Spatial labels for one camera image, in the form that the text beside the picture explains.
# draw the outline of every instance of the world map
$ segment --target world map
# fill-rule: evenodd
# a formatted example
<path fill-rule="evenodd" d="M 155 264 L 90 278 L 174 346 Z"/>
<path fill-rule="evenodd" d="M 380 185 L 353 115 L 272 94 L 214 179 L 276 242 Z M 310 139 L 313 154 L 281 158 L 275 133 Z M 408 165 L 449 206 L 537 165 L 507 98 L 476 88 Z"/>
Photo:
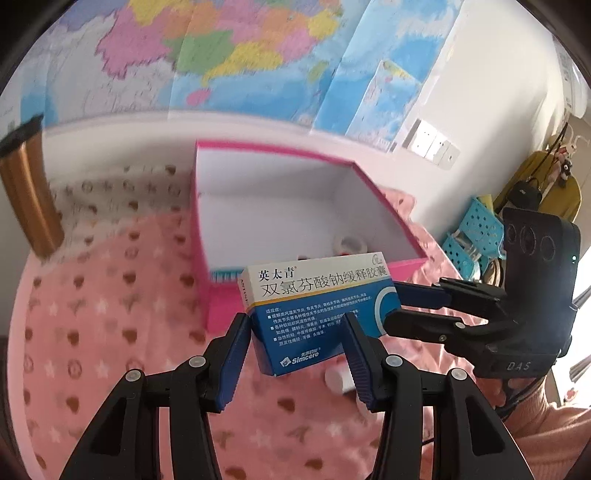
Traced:
<path fill-rule="evenodd" d="M 241 113 L 388 150 L 462 0 L 78 0 L 0 96 L 0 137 L 117 112 Z"/>

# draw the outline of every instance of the camera lens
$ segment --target camera lens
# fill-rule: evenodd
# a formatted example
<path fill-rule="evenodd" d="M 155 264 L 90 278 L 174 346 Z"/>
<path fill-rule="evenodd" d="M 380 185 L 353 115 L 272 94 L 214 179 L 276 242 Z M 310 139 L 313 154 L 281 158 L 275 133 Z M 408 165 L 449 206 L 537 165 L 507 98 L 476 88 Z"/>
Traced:
<path fill-rule="evenodd" d="M 521 229 L 519 235 L 519 243 L 521 244 L 521 251 L 528 255 L 533 255 L 535 251 L 535 233 L 530 226 L 525 226 Z"/>
<path fill-rule="evenodd" d="M 506 238 L 510 244 L 514 244 L 515 240 L 517 239 L 517 232 L 515 231 L 515 225 L 513 225 L 512 223 L 510 223 L 509 226 L 507 227 Z"/>
<path fill-rule="evenodd" d="M 551 237 L 545 236 L 542 241 L 540 242 L 540 252 L 542 253 L 542 258 L 547 262 L 550 262 L 554 258 L 554 254 L 556 253 L 556 246 L 554 245 L 554 240 Z"/>

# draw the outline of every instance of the blue plastic basket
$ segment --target blue plastic basket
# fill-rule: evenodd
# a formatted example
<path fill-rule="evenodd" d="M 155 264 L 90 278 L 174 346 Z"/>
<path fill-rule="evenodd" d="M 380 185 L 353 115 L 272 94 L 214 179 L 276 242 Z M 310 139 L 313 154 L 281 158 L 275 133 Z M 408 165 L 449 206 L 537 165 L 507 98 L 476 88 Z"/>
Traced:
<path fill-rule="evenodd" d="M 505 258 L 502 253 L 503 224 L 478 199 L 472 199 L 460 230 L 484 257 Z"/>
<path fill-rule="evenodd" d="M 486 269 L 488 268 L 488 265 L 489 265 L 490 262 L 491 262 L 491 259 L 488 258 L 488 257 L 485 257 L 484 255 L 482 255 L 478 259 L 478 263 L 480 265 L 480 277 L 481 278 L 484 275 L 484 272 L 486 271 Z"/>
<path fill-rule="evenodd" d="M 443 251 L 456 267 L 464 280 L 471 280 L 474 273 L 474 260 L 449 233 L 443 245 Z"/>

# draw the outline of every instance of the star pattern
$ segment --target star pattern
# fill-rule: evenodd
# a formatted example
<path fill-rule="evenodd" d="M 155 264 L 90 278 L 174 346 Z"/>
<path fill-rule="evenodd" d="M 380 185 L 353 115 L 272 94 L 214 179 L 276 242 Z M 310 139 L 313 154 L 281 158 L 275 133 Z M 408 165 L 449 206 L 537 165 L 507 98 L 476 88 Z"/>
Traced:
<path fill-rule="evenodd" d="M 166 300 L 164 300 L 162 297 L 158 297 L 154 302 L 154 311 L 156 313 L 166 312 Z"/>
<path fill-rule="evenodd" d="M 174 364 L 170 358 L 166 359 L 166 362 L 164 363 L 164 371 L 165 372 L 168 372 L 170 370 L 174 370 L 177 367 L 178 367 L 178 364 Z"/>
<path fill-rule="evenodd" d="M 49 437 L 53 443 L 61 443 L 61 433 L 55 427 L 49 429 Z"/>
<path fill-rule="evenodd" d="M 335 438 L 342 435 L 343 429 L 338 423 L 332 422 L 326 427 L 326 433 L 328 433 L 332 438 Z"/>
<path fill-rule="evenodd" d="M 99 315 L 104 315 L 107 313 L 107 309 L 109 308 L 109 303 L 101 298 L 95 305 L 95 312 Z"/>
<path fill-rule="evenodd" d="M 54 367 L 53 363 L 51 360 L 48 360 L 46 362 L 45 365 L 43 365 L 43 368 L 45 368 L 45 374 L 49 377 L 49 378 L 55 378 L 56 377 L 56 367 Z"/>
<path fill-rule="evenodd" d="M 95 366 L 96 376 L 99 378 L 109 378 L 109 367 L 102 360 Z"/>
<path fill-rule="evenodd" d="M 256 430 L 255 434 L 249 438 L 249 440 L 251 441 L 251 443 L 254 443 L 259 448 L 271 448 L 271 436 L 263 433 L 258 429 Z"/>

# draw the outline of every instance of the pink sweater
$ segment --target pink sweater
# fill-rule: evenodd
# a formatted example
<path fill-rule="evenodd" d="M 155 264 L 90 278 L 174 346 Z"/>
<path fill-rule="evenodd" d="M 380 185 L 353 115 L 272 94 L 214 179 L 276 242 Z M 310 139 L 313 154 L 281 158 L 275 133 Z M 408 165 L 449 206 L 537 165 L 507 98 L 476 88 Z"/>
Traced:
<path fill-rule="evenodd" d="M 591 438 L 591 410 L 549 404 L 542 385 L 505 425 L 536 480 L 563 480 Z"/>

